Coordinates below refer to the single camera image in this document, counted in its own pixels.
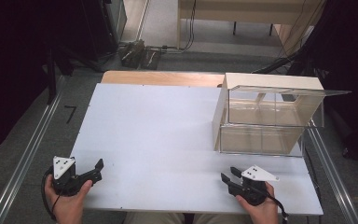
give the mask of transparent plastic box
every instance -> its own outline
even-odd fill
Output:
[[[226,74],[213,118],[215,149],[290,155],[305,128],[324,126],[324,97],[342,93],[325,91],[317,77]]]

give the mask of white tabletop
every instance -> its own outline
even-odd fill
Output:
[[[220,89],[98,84],[72,155],[76,173],[104,161],[103,180],[85,206],[126,211],[244,213],[220,173],[256,164],[289,214],[321,215],[303,158],[213,151],[212,119]],[[236,177],[233,181],[240,183]]]

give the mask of human hand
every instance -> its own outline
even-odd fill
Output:
[[[51,204],[54,204],[59,197],[54,188],[53,176],[49,175],[45,184],[46,196]],[[77,195],[72,197],[61,196],[54,206],[53,214],[60,224],[80,224],[83,216],[83,202],[87,193],[90,191],[92,181],[88,180],[83,184]]]
[[[274,196],[274,188],[266,182],[268,193]],[[254,224],[278,224],[278,205],[267,198],[258,206],[252,206],[240,195],[235,196],[243,209],[248,211]]]

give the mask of person's leg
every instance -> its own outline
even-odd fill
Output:
[[[183,224],[182,213],[129,212],[123,224]]]
[[[196,214],[193,224],[248,224],[252,223],[248,215]]]

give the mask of cable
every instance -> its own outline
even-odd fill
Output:
[[[53,206],[51,206],[51,214],[53,214],[53,216],[54,216],[54,207],[55,207],[56,203],[58,202],[58,200],[61,198],[62,193],[63,193],[63,191],[65,190],[65,187],[66,187],[67,184],[68,184],[68,183],[65,183],[65,185],[64,185],[63,188],[61,189],[61,192],[60,192],[60,194],[58,195],[56,201],[54,202]]]
[[[303,37],[301,37],[301,39],[300,39],[300,48],[302,48],[302,46],[303,46],[303,43],[302,43],[303,39],[308,37],[310,35],[310,33],[312,33],[312,31],[313,31],[313,27],[309,31],[307,31],[307,33]]]
[[[311,17],[310,17],[310,20],[307,22],[307,26],[306,26],[306,27],[308,27],[308,26],[310,25],[310,22],[313,20],[313,17],[314,17],[314,15],[315,15],[317,9],[320,8],[321,3],[322,3],[322,0],[319,1],[318,6],[315,8],[315,10],[313,10],[313,13],[312,13],[312,15],[311,15]],[[306,35],[304,35],[303,37],[301,37],[300,39],[298,39],[297,42],[296,42],[290,49],[294,48],[294,47],[297,45],[297,43],[298,43],[300,40],[304,39],[305,37],[306,37]],[[283,66],[283,65],[285,65],[285,64],[287,64],[287,63],[289,63],[289,62],[293,63],[293,62],[294,62],[293,59],[298,55],[298,53],[300,52],[300,50],[296,51],[295,53],[289,55],[289,56],[286,57],[286,58],[280,58],[279,56],[280,56],[280,54],[281,54],[281,52],[282,52],[282,50],[283,50],[283,47],[284,47],[284,45],[282,46],[281,51],[280,51],[280,53],[278,54],[277,59],[274,60],[273,64],[270,64],[269,66],[263,67],[263,68],[261,68],[261,69],[254,70],[254,71],[251,72],[251,73],[263,73],[263,74],[265,74],[266,71],[273,71],[273,70],[275,70],[275,69],[277,69],[277,68],[279,68],[279,67],[281,67],[281,66]]]
[[[177,49],[177,47],[168,47],[166,45],[162,46],[162,47],[156,47],[156,46],[146,46],[146,49],[158,49],[161,54],[166,53],[166,54],[178,54],[178,53],[183,53],[185,52],[185,50],[183,49]]]
[[[50,175],[52,173],[53,173],[53,166],[50,166],[42,177],[42,184],[40,187],[41,187],[43,205],[45,206],[46,211],[48,211],[48,214],[50,215],[51,219],[53,219],[54,221],[57,221],[57,218],[54,216],[53,212],[50,211],[50,208],[48,207],[48,200],[46,199],[46,192],[45,192],[46,179],[47,179],[48,175]]]
[[[193,9],[191,11],[191,17],[190,17],[190,37],[187,40],[186,46],[181,50],[190,49],[191,46],[193,45],[193,42],[194,42],[194,17],[196,15],[196,5],[197,5],[197,0],[194,0]]]
[[[248,185],[248,187],[249,187],[250,189],[256,191],[257,193],[259,193],[259,194],[261,194],[261,195],[264,195],[264,196],[270,198],[273,202],[275,202],[275,203],[278,205],[278,207],[281,208],[282,224],[287,224],[287,220],[288,220],[289,214],[287,214],[286,212],[284,212],[283,204],[282,204],[280,201],[278,201],[278,199],[272,197],[268,192],[266,193],[266,192],[264,192],[264,191],[261,191],[260,189],[257,189],[257,188],[255,188],[255,187],[253,187],[253,186],[251,186],[251,185]]]
[[[318,10],[318,8],[320,8],[320,5],[321,5],[321,3],[322,3],[322,1],[323,0],[320,0],[319,1],[319,3],[318,3],[318,6],[315,8],[315,10],[313,10],[313,13],[312,13],[312,15],[310,16],[310,19],[309,19],[309,21],[307,22],[307,25],[305,26],[305,29],[308,29],[308,27],[310,26],[310,22],[313,20],[313,17],[315,16],[315,13],[316,13],[316,11]],[[304,35],[304,36],[302,36],[301,38],[299,38],[298,40],[297,40],[297,42],[290,48],[290,49],[293,49],[297,44],[298,44],[298,42],[300,42],[300,41],[302,41],[305,37],[307,37],[307,35]]]
[[[105,59],[103,62],[98,63],[98,64],[96,64],[96,65],[99,66],[99,67],[101,67],[101,66],[103,66],[103,65],[106,65],[107,62],[109,62],[109,60],[111,60],[111,59],[112,59],[113,57],[115,57],[116,55],[118,55],[118,50],[117,50],[117,52],[112,53],[111,55],[107,56],[106,59]]]
[[[300,14],[298,15],[298,17],[297,17],[295,23],[293,24],[292,29],[290,29],[289,36],[287,36],[286,40],[284,41],[284,44],[282,45],[282,48],[281,48],[281,50],[279,51],[277,58],[280,58],[281,52],[282,52],[282,50],[284,49],[284,46],[286,45],[287,40],[290,38],[290,35],[292,34],[293,28],[296,26],[296,23],[298,22],[298,19],[300,19],[302,13],[304,12],[305,2],[307,2],[307,0],[304,0],[303,4],[302,4],[302,6],[301,6],[301,12],[300,12]]]

